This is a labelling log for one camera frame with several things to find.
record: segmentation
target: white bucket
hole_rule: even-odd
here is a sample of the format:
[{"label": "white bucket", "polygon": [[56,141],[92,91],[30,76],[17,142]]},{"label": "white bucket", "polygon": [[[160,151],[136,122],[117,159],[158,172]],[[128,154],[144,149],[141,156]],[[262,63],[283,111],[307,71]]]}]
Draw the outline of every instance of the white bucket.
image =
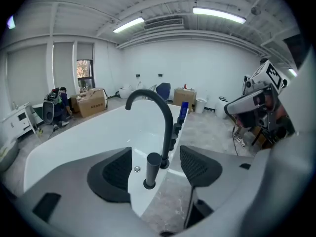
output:
[{"label": "white bucket", "polygon": [[225,119],[227,114],[225,113],[224,106],[227,105],[226,101],[218,100],[215,105],[215,114],[217,117],[221,119]]},{"label": "white bucket", "polygon": [[204,111],[204,107],[206,105],[207,101],[203,98],[197,98],[197,103],[196,103],[196,109],[195,112],[196,113],[203,113]]}]

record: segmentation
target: white wall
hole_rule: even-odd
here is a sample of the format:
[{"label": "white wall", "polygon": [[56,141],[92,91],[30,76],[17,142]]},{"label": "white wall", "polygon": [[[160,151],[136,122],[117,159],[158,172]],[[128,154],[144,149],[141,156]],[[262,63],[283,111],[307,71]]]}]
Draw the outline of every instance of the white wall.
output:
[{"label": "white wall", "polygon": [[228,44],[204,40],[177,40],[140,45],[124,50],[123,79],[133,88],[139,80],[146,87],[161,82],[174,89],[183,87],[197,91],[197,97],[209,97],[207,107],[215,108],[219,96],[232,101],[242,94],[245,75],[252,75],[260,65],[260,57]]},{"label": "white wall", "polygon": [[67,94],[69,95],[76,94],[73,72],[73,49],[73,42],[54,43],[53,71],[55,88],[66,87]]},{"label": "white wall", "polygon": [[46,44],[10,52],[7,55],[7,85],[11,101],[21,106],[37,104],[48,89],[45,63]]},{"label": "white wall", "polygon": [[[115,94],[121,87],[121,67],[123,65],[123,52],[117,50],[113,43],[79,36],[53,36],[53,37],[39,37],[19,41],[9,45],[0,50],[0,119],[4,118],[11,111],[11,101],[9,98],[7,85],[6,85],[6,61],[7,53],[20,50],[29,46],[40,44],[47,44],[46,50],[46,70],[47,77],[47,93],[54,88],[54,77],[52,67],[52,46],[56,42],[73,42],[73,72],[76,74],[77,67],[77,44],[79,42],[92,43],[94,45],[94,75],[95,86],[105,88],[109,96]],[[77,79],[74,79],[74,84],[78,87]]]},{"label": "white wall", "polygon": [[123,52],[110,42],[97,40],[94,44],[95,86],[104,88],[108,96],[113,96],[121,85]]}]

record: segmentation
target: blue chair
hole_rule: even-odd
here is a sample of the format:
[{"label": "blue chair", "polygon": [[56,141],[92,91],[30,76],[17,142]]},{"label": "blue chair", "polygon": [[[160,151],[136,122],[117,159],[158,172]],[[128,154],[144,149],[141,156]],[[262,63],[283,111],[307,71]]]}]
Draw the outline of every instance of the blue chair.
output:
[{"label": "blue chair", "polygon": [[163,82],[156,87],[157,94],[167,101],[170,95],[171,85],[169,83]]}]

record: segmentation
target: ceiling beam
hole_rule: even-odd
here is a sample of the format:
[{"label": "ceiling beam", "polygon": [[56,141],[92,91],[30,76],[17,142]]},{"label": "ceiling beam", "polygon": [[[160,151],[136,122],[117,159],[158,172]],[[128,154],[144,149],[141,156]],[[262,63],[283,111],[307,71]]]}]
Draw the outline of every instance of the ceiling beam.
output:
[{"label": "ceiling beam", "polygon": [[[136,14],[137,12],[140,12],[142,10],[145,10],[147,8],[159,5],[159,4],[163,4],[163,3],[171,3],[171,2],[179,2],[179,1],[195,1],[195,0],[146,0],[146,1],[142,1],[130,8],[127,8],[126,10],[124,10],[123,12],[121,12],[117,18],[121,21],[123,21],[124,19],[127,19],[128,17]],[[245,0],[199,0],[199,1],[212,1],[212,2],[217,2],[217,3],[221,3],[221,4],[230,4],[233,6],[236,6],[237,8],[242,9],[243,11],[250,11],[252,8],[252,4],[245,1]],[[258,17],[261,17],[269,22],[271,22],[276,28],[278,29],[282,29],[283,28],[283,24],[275,17],[273,17],[272,15],[270,15],[269,13],[267,13],[266,11],[261,11],[261,14],[258,15]],[[105,24],[103,27],[101,27],[98,31],[96,36],[100,36],[105,29],[107,29],[108,24]]]},{"label": "ceiling beam", "polygon": [[297,35],[300,33],[298,26],[289,27],[281,32],[276,33],[272,38],[260,44],[261,47],[267,46],[269,43],[274,42],[277,44],[284,52],[291,56],[291,52],[288,49],[288,46],[283,41],[286,38]]},{"label": "ceiling beam", "polygon": [[59,3],[59,4],[66,4],[66,5],[73,5],[73,6],[78,6],[78,7],[81,7],[81,8],[85,8],[85,9],[88,9],[88,10],[92,10],[94,12],[97,12],[97,13],[100,13],[100,14],[103,14],[104,16],[110,18],[110,19],[115,19],[119,22],[121,22],[120,19],[118,19],[117,17],[113,16],[113,15],[110,15],[104,11],[101,11],[99,9],[96,9],[92,6],[89,6],[89,5],[86,5],[84,3],[78,3],[78,2],[73,2],[73,1],[68,1],[68,0],[39,0],[39,1],[32,1],[32,2],[28,2],[26,4],[37,4],[37,3]]},{"label": "ceiling beam", "polygon": [[127,47],[124,47],[124,48],[136,47],[136,46],[144,45],[144,44],[148,44],[148,43],[165,42],[165,41],[179,41],[179,40],[206,40],[206,41],[212,41],[212,42],[220,42],[220,43],[225,43],[225,44],[228,44],[228,45],[233,45],[233,46],[236,46],[238,48],[242,48],[244,50],[247,50],[248,52],[252,52],[254,55],[258,55],[258,53],[256,51],[253,51],[253,50],[247,48],[246,46],[235,44],[233,42],[225,41],[225,40],[222,40],[222,39],[210,39],[210,38],[207,38],[207,37],[185,37],[185,36],[182,36],[182,37],[179,37],[179,38],[176,38],[176,37],[172,38],[172,37],[170,37],[168,39],[158,39],[158,40],[155,40],[155,39],[151,40],[150,39],[148,41],[140,41],[139,43],[133,43],[130,46],[127,46]]},{"label": "ceiling beam", "polygon": [[59,4],[58,2],[54,2],[53,6],[51,8],[50,23],[49,23],[49,36],[53,36],[53,31],[54,31],[54,26],[55,26],[55,18],[56,18],[58,4]]},{"label": "ceiling beam", "polygon": [[138,43],[138,42],[143,42],[146,40],[151,40],[151,39],[159,39],[163,37],[175,37],[175,36],[187,36],[187,37],[196,37],[196,36],[201,36],[201,37],[207,37],[215,40],[223,40],[223,41],[230,41],[231,43],[238,44],[238,46],[244,46],[247,47],[251,50],[254,50],[260,55],[267,55],[268,53],[263,49],[260,48],[254,44],[251,44],[247,41],[244,41],[242,39],[227,35],[227,34],[222,34],[218,32],[211,32],[211,31],[199,31],[199,30],[171,30],[171,31],[165,31],[165,32],[159,32],[159,33],[152,33],[148,34],[145,36],[137,37],[134,39],[131,39],[125,43],[120,44],[117,46],[118,49],[128,47],[131,44]]}]

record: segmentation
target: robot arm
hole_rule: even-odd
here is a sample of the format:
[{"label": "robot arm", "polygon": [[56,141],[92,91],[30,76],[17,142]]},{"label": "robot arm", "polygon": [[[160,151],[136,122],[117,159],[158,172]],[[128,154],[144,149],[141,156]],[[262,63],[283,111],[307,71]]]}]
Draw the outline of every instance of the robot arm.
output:
[{"label": "robot arm", "polygon": [[245,83],[245,94],[228,103],[224,110],[234,115],[244,127],[260,126],[272,131],[276,128],[277,98],[281,91],[282,78],[270,61],[262,64]]}]

